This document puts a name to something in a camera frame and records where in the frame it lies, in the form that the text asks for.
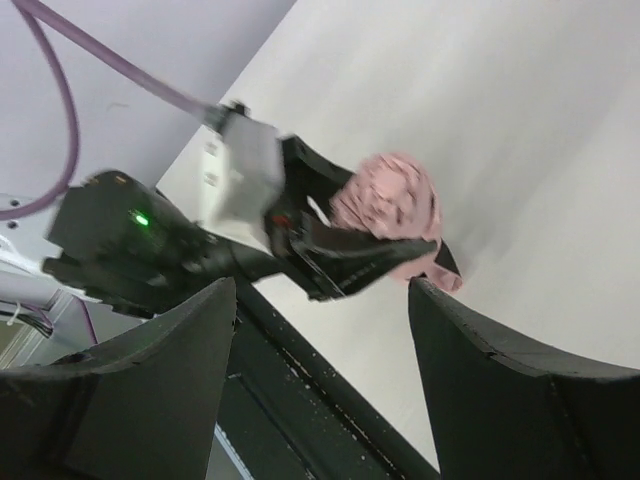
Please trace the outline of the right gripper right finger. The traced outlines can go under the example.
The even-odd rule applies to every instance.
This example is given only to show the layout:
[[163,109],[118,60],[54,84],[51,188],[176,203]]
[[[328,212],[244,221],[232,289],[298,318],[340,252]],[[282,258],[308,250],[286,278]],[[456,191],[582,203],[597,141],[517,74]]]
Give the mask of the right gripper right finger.
[[445,479],[635,479],[639,373],[565,352],[411,282],[409,320]]

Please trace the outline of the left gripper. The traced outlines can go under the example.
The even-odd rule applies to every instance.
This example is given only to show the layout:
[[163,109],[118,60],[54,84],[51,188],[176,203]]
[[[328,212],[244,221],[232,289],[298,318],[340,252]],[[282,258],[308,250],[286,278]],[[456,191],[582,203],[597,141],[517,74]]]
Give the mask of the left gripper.
[[435,240],[378,239],[373,235],[330,228],[310,214],[310,197],[331,216],[331,198],[353,172],[332,163],[300,137],[281,140],[285,192],[266,211],[269,248],[281,271],[312,301],[352,296],[401,264],[429,255]]

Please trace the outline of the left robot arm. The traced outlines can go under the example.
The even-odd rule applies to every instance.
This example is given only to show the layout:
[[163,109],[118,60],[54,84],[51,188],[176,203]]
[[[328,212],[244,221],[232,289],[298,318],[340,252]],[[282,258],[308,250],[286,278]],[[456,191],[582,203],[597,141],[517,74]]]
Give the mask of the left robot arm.
[[316,208],[328,206],[350,173],[296,136],[281,148],[286,183],[261,220],[264,250],[205,231],[159,192],[107,170],[63,199],[45,237],[50,253],[1,260],[117,313],[150,319],[226,277],[256,282],[283,274],[313,301],[341,299],[436,251],[433,240],[378,239],[324,225]]

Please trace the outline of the pink folding umbrella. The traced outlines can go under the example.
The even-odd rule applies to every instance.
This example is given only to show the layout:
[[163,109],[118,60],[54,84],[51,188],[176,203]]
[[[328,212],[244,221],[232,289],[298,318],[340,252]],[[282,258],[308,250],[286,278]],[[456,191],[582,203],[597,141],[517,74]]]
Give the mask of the pink folding umbrella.
[[376,154],[330,200],[333,227],[360,230],[379,239],[434,241],[436,249],[390,272],[402,281],[426,277],[447,293],[463,279],[445,244],[439,197],[424,166],[401,153]]

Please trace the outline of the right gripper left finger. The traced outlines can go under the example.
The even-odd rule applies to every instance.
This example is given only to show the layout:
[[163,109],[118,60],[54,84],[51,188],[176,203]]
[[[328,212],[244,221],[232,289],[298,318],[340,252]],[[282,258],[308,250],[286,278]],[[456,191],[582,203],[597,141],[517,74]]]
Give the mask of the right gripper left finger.
[[204,478],[235,314],[221,279],[104,343],[3,370],[2,477]]

